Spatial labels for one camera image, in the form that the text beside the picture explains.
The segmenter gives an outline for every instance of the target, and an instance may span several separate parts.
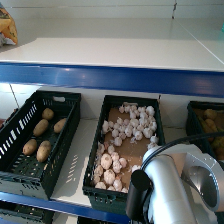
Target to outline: black plastic crate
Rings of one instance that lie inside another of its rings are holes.
[[[0,217],[21,224],[51,224],[54,212],[0,201]]]
[[[196,113],[194,112],[194,109],[213,109],[217,111],[224,110],[224,104],[222,103],[209,103],[209,102],[197,102],[197,101],[191,101],[188,104],[188,118],[187,118],[187,124],[186,124],[186,132],[187,135],[196,135],[196,134],[202,134],[204,133],[201,124],[197,118]],[[215,156],[214,151],[212,150],[212,147],[207,139],[200,139],[191,141],[191,144],[195,144],[203,153],[208,153],[213,158],[217,159]]]
[[[0,191],[49,199],[79,124],[80,101],[81,94],[51,91],[36,91],[26,100],[0,131]],[[54,111],[54,118],[44,134],[34,137],[33,129],[47,107]],[[54,124],[65,117],[62,131],[55,134]],[[36,153],[22,153],[30,138],[35,138],[38,146],[50,141],[52,149],[45,162],[39,163]]]
[[[94,161],[96,158],[96,151],[98,148],[98,142],[103,143],[104,135],[101,134],[102,125],[104,120],[108,120],[109,112],[111,108],[121,106],[124,102],[137,103],[139,107],[153,106],[155,109],[155,119],[157,122],[156,134],[159,137],[159,145],[165,144],[165,138],[162,128],[162,122],[160,117],[159,104],[156,99],[137,98],[137,97],[123,97],[123,96],[105,96],[104,102],[101,108],[100,118],[94,137],[91,153],[89,156],[89,162],[86,168],[84,181],[83,181],[83,193],[89,197],[90,203],[93,209],[112,212],[117,214],[126,215],[125,207],[127,194],[121,192],[108,191],[103,189],[96,189],[91,187],[91,178],[94,169]]]

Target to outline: blue shelf edge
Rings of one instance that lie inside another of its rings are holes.
[[[224,97],[224,71],[0,63],[0,82]]]
[[[90,207],[79,206],[54,200],[47,201],[24,195],[15,195],[0,192],[0,200],[119,224],[128,224],[128,222],[130,221],[130,219],[125,215],[98,211]]]

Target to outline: crate handle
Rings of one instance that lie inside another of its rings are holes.
[[[53,100],[54,101],[58,101],[58,102],[65,102],[65,98],[64,97],[53,96]]]

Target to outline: plastic bag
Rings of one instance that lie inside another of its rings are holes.
[[[13,18],[0,3],[0,47],[3,44],[18,43],[16,25]]]

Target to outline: white shelf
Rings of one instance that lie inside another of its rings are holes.
[[[1,48],[0,62],[224,71],[172,19],[16,19],[16,26],[19,44]]]

